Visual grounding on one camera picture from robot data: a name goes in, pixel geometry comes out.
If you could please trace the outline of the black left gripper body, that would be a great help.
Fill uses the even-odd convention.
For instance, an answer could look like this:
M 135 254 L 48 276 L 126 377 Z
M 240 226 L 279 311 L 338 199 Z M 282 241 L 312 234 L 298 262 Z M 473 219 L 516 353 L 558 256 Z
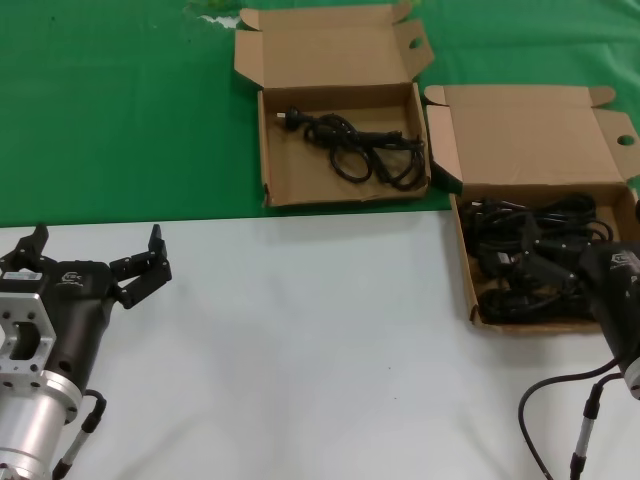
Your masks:
M 46 371 L 84 392 L 116 302 L 114 278 L 102 262 L 44 260 L 39 273 L 1 274 L 1 374 L 31 384 Z

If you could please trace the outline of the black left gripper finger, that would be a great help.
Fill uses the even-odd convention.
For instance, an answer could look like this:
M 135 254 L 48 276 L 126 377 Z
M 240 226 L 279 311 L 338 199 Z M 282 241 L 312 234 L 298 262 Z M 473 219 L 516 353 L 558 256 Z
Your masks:
M 171 281 L 161 226 L 153 225 L 145 252 L 112 261 L 109 268 L 114 278 L 114 298 L 125 309 L 133 308 Z
M 26 269 L 41 272 L 45 263 L 42 252 L 48 238 L 48 228 L 38 224 L 30 235 L 22 237 L 13 250 L 1 257 L 1 271 L 18 272 Z

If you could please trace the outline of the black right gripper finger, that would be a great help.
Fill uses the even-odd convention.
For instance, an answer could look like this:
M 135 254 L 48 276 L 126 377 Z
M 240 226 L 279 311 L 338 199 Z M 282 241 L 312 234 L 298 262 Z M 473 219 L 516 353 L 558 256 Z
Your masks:
M 578 289 L 578 280 L 574 272 L 535 252 L 522 254 L 520 268 L 530 277 L 562 293 Z
M 535 217 L 525 218 L 520 245 L 524 256 L 547 259 L 577 259 L 584 252 L 584 238 L 576 230 L 564 226 L 543 229 Z

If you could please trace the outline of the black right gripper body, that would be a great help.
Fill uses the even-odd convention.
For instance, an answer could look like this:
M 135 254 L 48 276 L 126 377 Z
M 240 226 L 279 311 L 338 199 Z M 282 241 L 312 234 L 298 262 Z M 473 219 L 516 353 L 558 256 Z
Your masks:
M 578 274 L 612 355 L 623 373 L 639 358 L 639 243 L 592 245 Z

